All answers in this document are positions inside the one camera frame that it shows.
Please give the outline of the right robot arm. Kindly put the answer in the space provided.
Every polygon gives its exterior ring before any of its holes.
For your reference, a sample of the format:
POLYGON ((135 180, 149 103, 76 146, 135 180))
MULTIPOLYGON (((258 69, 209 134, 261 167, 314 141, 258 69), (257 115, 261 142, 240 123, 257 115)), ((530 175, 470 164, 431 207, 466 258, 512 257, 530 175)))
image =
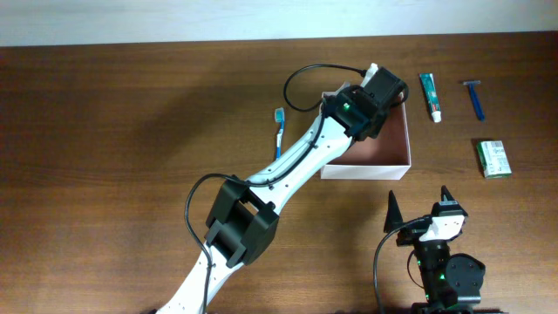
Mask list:
POLYGON ((384 232, 396 235, 399 247, 411 246, 417 258, 426 301, 413 304, 411 313, 472 313, 481 301, 486 266, 467 254, 450 253, 449 243, 462 234, 468 213, 447 187, 440 197, 430 214, 404 222, 390 192, 384 232))

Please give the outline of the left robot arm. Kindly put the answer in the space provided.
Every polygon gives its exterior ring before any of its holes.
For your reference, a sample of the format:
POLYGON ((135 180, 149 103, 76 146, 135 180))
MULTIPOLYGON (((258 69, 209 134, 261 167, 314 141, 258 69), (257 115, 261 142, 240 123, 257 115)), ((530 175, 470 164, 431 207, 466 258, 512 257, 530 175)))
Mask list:
POLYGON ((260 172, 223 181, 203 237, 194 238, 198 260, 160 313, 203 313, 229 277, 253 263, 274 240, 280 214, 310 177, 358 141, 375 139, 391 109, 402 105, 408 85, 382 66, 359 71, 362 82, 343 84, 314 104, 308 131, 260 172))

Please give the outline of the green white soap box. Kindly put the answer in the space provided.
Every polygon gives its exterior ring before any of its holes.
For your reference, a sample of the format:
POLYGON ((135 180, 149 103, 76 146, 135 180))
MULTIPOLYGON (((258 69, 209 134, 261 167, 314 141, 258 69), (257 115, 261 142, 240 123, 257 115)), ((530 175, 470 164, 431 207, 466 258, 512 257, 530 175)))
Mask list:
POLYGON ((486 179, 509 177, 512 174, 501 140, 484 140, 476 144, 482 173, 486 179))

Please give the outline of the green toothpaste tube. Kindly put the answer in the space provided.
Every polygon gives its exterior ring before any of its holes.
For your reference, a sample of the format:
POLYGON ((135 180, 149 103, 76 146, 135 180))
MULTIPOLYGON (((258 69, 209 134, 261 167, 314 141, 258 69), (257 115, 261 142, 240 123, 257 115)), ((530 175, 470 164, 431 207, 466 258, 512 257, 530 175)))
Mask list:
POLYGON ((420 73, 419 78, 423 86, 428 109, 434 123, 439 123, 441 118, 441 109, 439 105, 439 98, 435 88, 435 83, 432 73, 420 73))

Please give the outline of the blue white toothbrush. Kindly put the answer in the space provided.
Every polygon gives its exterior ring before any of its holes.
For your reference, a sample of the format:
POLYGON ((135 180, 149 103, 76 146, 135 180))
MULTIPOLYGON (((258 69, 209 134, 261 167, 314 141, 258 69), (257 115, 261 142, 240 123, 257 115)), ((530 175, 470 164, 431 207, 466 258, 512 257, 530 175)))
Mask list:
POLYGON ((276 133, 276 159, 278 160, 282 154, 282 135, 285 127, 285 112, 282 107, 275 109, 274 119, 279 126, 276 133))

